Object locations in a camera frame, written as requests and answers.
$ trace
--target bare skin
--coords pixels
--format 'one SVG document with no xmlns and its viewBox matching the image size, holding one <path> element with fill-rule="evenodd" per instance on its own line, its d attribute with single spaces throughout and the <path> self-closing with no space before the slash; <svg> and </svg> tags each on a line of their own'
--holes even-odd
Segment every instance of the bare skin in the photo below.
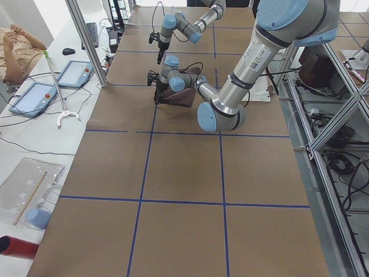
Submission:
<svg viewBox="0 0 369 277">
<path fill-rule="evenodd" d="M 13 54 L 14 44 L 18 42 L 18 36 L 22 35 L 28 39 L 33 48 L 46 50 L 46 46 L 35 36 L 28 33 L 18 25 L 11 25 L 11 32 L 3 36 L 4 55 L 6 59 L 6 77 L 5 82 L 20 85 L 24 81 L 24 72 L 19 67 L 17 59 Z"/>
</svg>

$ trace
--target blue framed tablet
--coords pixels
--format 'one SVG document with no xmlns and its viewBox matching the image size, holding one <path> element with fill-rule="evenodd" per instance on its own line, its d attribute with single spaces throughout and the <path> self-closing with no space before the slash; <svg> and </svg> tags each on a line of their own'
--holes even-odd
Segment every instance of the blue framed tablet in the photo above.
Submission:
<svg viewBox="0 0 369 277">
<path fill-rule="evenodd" d="M 81 88 L 90 79 L 92 73 L 90 62 L 69 61 L 57 78 L 60 87 Z"/>
<path fill-rule="evenodd" d="M 9 111 L 26 117 L 35 117 L 46 110 L 57 92 L 54 85 L 33 83 L 9 108 Z"/>
</svg>

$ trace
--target wooden stick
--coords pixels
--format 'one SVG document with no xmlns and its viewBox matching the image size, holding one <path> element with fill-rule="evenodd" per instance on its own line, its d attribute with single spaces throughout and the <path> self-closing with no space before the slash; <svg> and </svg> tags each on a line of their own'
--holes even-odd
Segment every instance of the wooden stick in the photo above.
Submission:
<svg viewBox="0 0 369 277">
<path fill-rule="evenodd" d="M 21 219 L 25 209 L 27 209 L 28 204 L 31 202 L 32 198 L 35 196 L 37 190 L 39 189 L 41 183 L 44 181 L 45 177 L 47 175 L 47 171 L 44 172 L 44 174 L 42 175 L 40 181 L 37 183 L 35 189 L 33 190 L 33 192 L 29 195 L 27 202 L 24 204 L 24 207 L 22 209 L 22 211 L 18 214 L 17 218 L 15 218 L 13 225 L 17 225 L 18 221 Z"/>
</svg>

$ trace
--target computer mouse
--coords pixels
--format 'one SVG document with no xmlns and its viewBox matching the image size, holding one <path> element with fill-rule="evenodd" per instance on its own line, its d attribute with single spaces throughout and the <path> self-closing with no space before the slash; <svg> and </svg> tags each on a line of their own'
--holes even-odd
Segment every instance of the computer mouse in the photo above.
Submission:
<svg viewBox="0 0 369 277">
<path fill-rule="evenodd" d="M 63 53 L 64 56 L 67 56 L 67 55 L 70 55 L 70 54 L 74 54 L 75 52 L 76 52 L 75 49 L 64 48 L 62 53 Z"/>
</svg>

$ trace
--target blue cup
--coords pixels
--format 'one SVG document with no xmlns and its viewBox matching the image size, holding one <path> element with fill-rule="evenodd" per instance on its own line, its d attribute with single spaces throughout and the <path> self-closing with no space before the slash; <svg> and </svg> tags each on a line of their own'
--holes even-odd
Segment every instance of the blue cup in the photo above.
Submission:
<svg viewBox="0 0 369 277">
<path fill-rule="evenodd" d="M 44 209 L 30 209 L 25 216 L 29 223 L 41 230 L 46 229 L 50 217 L 51 213 Z"/>
</svg>

